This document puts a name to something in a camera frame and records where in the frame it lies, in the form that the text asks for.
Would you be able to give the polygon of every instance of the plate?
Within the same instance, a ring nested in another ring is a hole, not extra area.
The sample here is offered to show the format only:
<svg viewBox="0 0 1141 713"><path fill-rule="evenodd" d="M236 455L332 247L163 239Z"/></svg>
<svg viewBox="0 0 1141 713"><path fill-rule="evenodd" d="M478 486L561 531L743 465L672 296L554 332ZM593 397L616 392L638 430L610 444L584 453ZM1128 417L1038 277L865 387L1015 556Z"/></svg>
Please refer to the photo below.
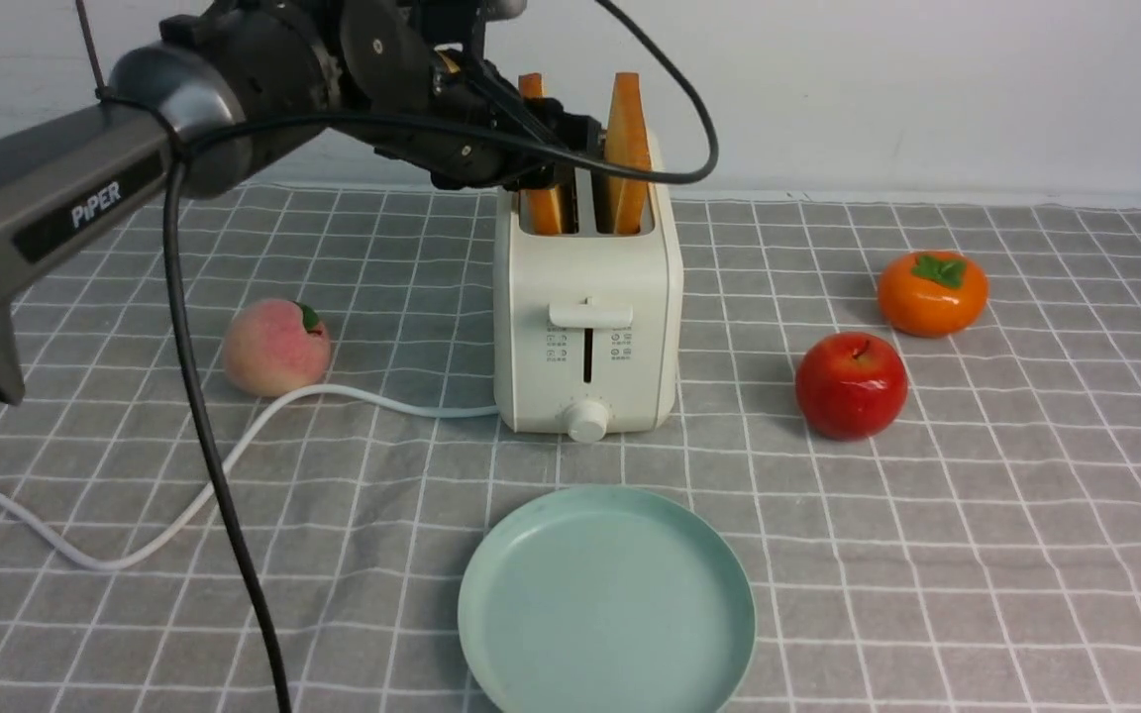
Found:
<svg viewBox="0 0 1141 713"><path fill-rule="evenodd" d="M625 486L549 493L495 525L458 601L504 713L712 713L755 646L751 582L691 511Z"/></svg>

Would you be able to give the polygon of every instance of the white cable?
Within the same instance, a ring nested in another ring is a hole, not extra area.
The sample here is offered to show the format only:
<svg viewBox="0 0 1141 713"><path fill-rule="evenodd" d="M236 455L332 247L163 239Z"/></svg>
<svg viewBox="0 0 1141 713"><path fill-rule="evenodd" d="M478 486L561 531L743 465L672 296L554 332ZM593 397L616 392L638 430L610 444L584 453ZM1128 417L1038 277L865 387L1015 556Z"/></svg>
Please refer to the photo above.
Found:
<svg viewBox="0 0 1141 713"><path fill-rule="evenodd" d="M411 406L407 403L399 403L390 400L385 396L379 396L379 394L373 394L364 391L361 388L353 388L349 386L334 386L334 384L314 384L299 388L297 391L290 391L281 398L276 398L272 402L270 406L267 406L262 414L259 414L258 420L253 421L253 426L242 435L241 439L236 443L235 447L232 447L232 452L227 454L227 457L222 460L222 475L226 477L230 473L232 467L236 465L236 461L240 461L241 454L244 454L244 449L249 447L253 438L258 437L259 430L262 430L262 426L267 424L267 421L272 420L272 416L276 414L277 411L284 410L290 403L299 400L299 398L305 398L307 396L314 396L315 394L335 394L335 396L346 396L349 398L355 398L359 402L374 403L377 406L385 407L385 410L398 411L400 414L408 414L412 416L428 416L429 419L472 419L472 416L492 416L497 414L495 406L483 406L478 410L429 410L424 406ZM26 507L21 505L17 501L5 496L0 492L0 507L8 513L17 516L19 521L29 525L29 528L40 534L41 537L46 538L51 546L56 548L60 554L67 557L73 565L78 565L84 569L92 569L96 573L115 573L119 569L126 569L127 567L132 567L141 562L141 560L148 559L155 552L161 550L164 543L170 542L172 536L176 536L181 528L199 513L200 509L209 501L209 497L215 495L215 487L212 484L207 483L202 492L196 493L196 497L187 508L178 516L176 521L173 521L170 527L165 528L164 532L159 534L159 536L153 538L153 542L146 543L140 546L139 550L122 557L121 559L96 559L86 552L78 550L72 543L66 541L59 533L55 532L46 522L41 521L40 516L31 513Z"/></svg>

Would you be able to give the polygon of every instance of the peach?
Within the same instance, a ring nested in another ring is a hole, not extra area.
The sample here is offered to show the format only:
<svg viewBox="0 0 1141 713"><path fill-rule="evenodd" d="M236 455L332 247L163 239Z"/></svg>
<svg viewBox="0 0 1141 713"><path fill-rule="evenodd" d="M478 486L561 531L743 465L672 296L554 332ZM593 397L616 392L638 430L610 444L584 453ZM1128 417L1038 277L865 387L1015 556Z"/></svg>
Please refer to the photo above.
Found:
<svg viewBox="0 0 1141 713"><path fill-rule="evenodd" d="M241 391L276 398L318 383L329 371L329 330L311 307L262 299L232 319L222 338L222 371Z"/></svg>

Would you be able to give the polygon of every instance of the toast slice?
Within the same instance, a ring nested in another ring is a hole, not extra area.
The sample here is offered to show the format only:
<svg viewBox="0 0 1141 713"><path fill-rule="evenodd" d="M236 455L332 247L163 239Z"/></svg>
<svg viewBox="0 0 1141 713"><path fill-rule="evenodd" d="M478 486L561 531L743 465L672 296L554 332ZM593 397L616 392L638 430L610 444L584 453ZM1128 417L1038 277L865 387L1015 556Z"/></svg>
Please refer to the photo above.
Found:
<svg viewBox="0 0 1141 713"><path fill-rule="evenodd" d="M606 125L606 161L652 170L649 135L642 112L642 81L637 72L615 75L610 119ZM646 181L606 177L605 229L616 235L637 235L642 230L642 211L649 186Z"/></svg>
<svg viewBox="0 0 1141 713"><path fill-rule="evenodd" d="M517 91L524 98L544 96L544 78L539 73L529 73L517 79ZM549 188L542 191L525 191L526 206L529 210L531 229L535 235L565 235L567 232L567 200L565 189Z"/></svg>

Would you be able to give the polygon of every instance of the apple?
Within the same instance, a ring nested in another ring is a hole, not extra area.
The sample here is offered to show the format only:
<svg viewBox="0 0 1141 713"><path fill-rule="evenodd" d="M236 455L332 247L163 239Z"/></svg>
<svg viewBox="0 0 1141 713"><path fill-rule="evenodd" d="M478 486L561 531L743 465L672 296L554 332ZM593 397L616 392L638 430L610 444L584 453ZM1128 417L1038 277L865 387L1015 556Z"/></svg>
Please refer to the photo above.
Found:
<svg viewBox="0 0 1141 713"><path fill-rule="evenodd" d="M909 378L891 343L874 334L831 334L795 371L795 397L812 430L859 440L887 429L905 408Z"/></svg>

